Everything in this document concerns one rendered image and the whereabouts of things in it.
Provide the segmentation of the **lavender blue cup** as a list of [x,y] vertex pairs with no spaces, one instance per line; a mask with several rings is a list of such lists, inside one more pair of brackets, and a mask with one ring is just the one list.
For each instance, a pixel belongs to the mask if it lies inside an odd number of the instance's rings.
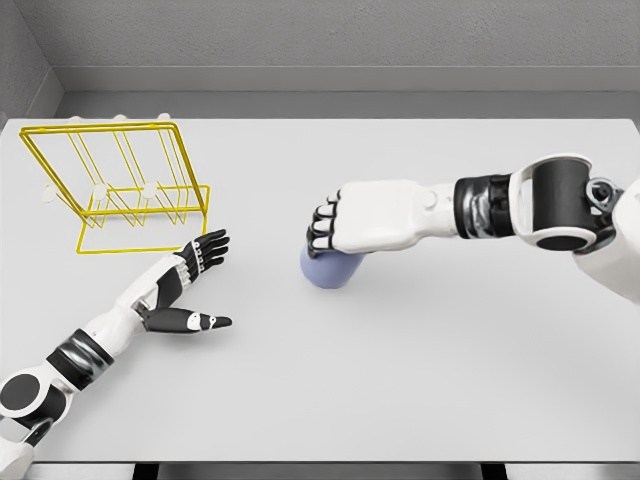
[[300,254],[300,268],[304,277],[322,289],[339,289],[353,277],[366,254],[346,254],[326,251],[312,256],[304,246]]

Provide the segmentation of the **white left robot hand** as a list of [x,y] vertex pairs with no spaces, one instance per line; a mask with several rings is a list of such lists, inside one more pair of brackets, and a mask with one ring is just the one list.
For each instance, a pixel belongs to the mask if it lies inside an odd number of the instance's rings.
[[224,262],[230,238],[224,229],[201,235],[182,249],[163,256],[134,281],[116,300],[129,308],[150,332],[192,334],[228,327],[232,320],[174,303],[210,268]]

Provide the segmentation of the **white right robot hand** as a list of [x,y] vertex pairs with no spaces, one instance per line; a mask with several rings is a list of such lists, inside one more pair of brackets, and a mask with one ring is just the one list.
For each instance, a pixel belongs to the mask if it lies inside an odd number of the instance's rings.
[[409,180],[349,182],[315,209],[308,254],[408,249],[427,235],[437,203],[435,191]]

